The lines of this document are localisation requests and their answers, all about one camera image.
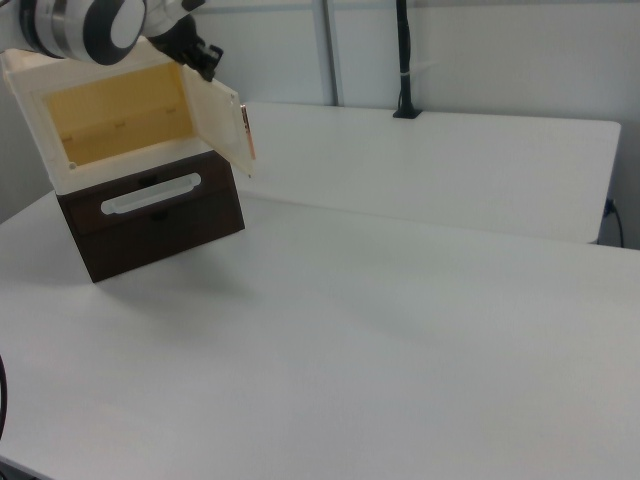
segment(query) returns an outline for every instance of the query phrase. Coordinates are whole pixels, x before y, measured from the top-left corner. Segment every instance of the white wall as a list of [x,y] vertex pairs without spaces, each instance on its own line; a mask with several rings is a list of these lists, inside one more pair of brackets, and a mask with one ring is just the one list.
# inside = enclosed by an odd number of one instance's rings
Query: white wall
[[[217,78],[243,101],[331,103],[319,0],[210,0],[200,35],[225,56]],[[13,96],[0,82],[0,223],[51,190]]]
[[50,190],[15,98],[0,81],[0,223]]
[[[341,97],[397,102],[393,2],[335,0]],[[423,7],[410,11],[417,106],[436,111],[614,120],[612,180],[628,246],[640,248],[640,4]],[[617,244],[607,220],[606,243]]]
[[210,0],[202,37],[225,51],[216,78],[243,101],[331,102],[329,57],[317,0]]

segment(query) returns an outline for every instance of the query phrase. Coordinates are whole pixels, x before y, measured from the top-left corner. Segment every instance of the dark brown drawer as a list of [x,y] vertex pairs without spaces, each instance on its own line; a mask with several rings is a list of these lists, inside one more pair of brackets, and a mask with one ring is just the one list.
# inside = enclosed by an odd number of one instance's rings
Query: dark brown drawer
[[[191,192],[125,214],[105,215],[102,202],[198,173]],[[215,153],[58,197],[94,282],[244,229],[231,166]]]
[[[107,200],[192,173],[200,176],[201,183],[189,193],[128,213],[106,215],[101,210],[102,203]],[[185,201],[197,200],[225,190],[229,188],[230,182],[233,184],[233,177],[229,177],[230,175],[232,174],[229,164],[217,153],[208,152],[59,198],[62,199],[61,203],[64,202],[63,210],[68,213],[72,228],[75,228],[79,235],[86,235],[139,217],[161,214],[167,208]]]

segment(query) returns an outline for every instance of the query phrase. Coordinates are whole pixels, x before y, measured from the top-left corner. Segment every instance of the box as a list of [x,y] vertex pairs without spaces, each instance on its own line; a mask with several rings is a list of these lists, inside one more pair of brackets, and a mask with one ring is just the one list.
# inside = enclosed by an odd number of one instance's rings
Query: box
[[93,281],[244,228],[253,172],[238,94],[141,40],[100,66],[10,50],[4,75]]

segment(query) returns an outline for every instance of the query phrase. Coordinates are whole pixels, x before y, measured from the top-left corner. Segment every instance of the open box lid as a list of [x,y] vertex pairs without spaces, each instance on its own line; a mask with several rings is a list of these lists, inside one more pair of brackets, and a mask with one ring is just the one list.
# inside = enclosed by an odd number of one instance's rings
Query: open box lid
[[251,140],[238,94],[215,79],[206,82],[187,66],[182,67],[182,78],[200,138],[240,171],[252,175]]
[[[243,173],[250,175],[253,171],[252,148],[238,94],[216,80],[206,82],[189,67],[178,67],[146,40],[140,40],[127,58],[112,66],[68,59],[55,60],[16,50],[5,52],[2,63],[7,84],[17,97],[59,195],[156,168],[210,149],[214,149]],[[180,72],[188,115],[196,135],[135,148],[87,164],[71,161],[49,110],[47,102],[51,96],[162,65],[173,65]]]

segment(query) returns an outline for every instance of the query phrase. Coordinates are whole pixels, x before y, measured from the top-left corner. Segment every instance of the drawer handle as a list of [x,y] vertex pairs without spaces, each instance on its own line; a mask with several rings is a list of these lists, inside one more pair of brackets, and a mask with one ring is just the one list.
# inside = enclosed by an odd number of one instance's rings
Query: drawer handle
[[147,207],[163,200],[177,197],[189,193],[200,185],[202,178],[197,173],[174,178],[167,182],[158,183],[151,187],[136,190],[135,192],[121,195],[120,197],[105,200],[100,206],[100,210],[105,215],[122,214]]

